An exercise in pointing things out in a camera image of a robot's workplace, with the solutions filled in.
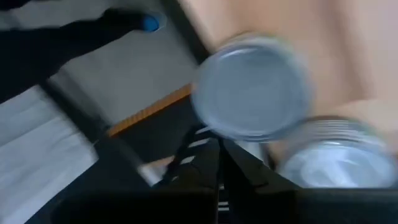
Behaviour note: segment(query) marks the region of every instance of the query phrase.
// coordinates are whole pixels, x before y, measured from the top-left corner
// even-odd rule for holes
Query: gray floor
[[[6,17],[14,25],[35,28],[61,26],[79,19],[96,18],[111,6],[161,11],[155,0],[59,0],[30,2]],[[190,83],[196,64],[170,22],[153,34],[131,32],[94,52],[67,63],[56,74],[64,90],[82,107],[73,80],[110,124],[127,118]]]

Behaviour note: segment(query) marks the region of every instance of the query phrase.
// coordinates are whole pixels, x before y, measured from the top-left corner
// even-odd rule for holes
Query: blue object
[[[144,31],[153,32],[159,29],[159,21],[154,16],[145,16],[143,21]]]

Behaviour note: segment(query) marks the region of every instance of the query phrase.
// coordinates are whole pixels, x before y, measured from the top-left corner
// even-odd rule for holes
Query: white stripe
[[[218,208],[218,211],[229,211],[229,208]]]
[[[210,139],[202,139],[199,141],[195,141],[193,143],[191,143],[188,147],[195,147],[195,146],[200,146],[202,144],[206,144]]]
[[[218,206],[227,206],[228,202],[218,202]]]
[[[204,128],[202,128],[201,130],[199,130],[199,131],[196,131],[196,132],[195,132],[195,134],[204,133],[205,131],[209,131],[209,130],[210,130],[210,128],[209,128],[209,127],[204,127]]]
[[[194,158],[195,158],[195,156],[187,157],[187,158],[185,158],[185,159],[183,159],[183,160],[181,161],[180,165],[186,164],[186,163],[189,163],[189,162],[192,162],[192,160],[193,160]]]

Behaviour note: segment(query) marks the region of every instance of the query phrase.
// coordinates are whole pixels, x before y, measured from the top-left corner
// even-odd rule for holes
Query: floor mat
[[[0,105],[0,222],[25,223],[96,161],[37,86]]]

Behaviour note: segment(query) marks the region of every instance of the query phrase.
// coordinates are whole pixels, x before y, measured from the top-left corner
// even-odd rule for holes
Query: orange stripe
[[[119,122],[117,125],[113,126],[110,130],[108,130],[108,135],[114,136],[115,134],[129,128],[133,124],[136,124],[137,122],[171,105],[172,103],[181,100],[182,98],[191,94],[191,89],[192,89],[191,84],[187,84],[181,87],[180,89],[175,90],[171,94],[156,101],[154,104],[150,105],[149,107],[139,111],[138,113],[130,116],[129,118],[124,119],[123,121]]]

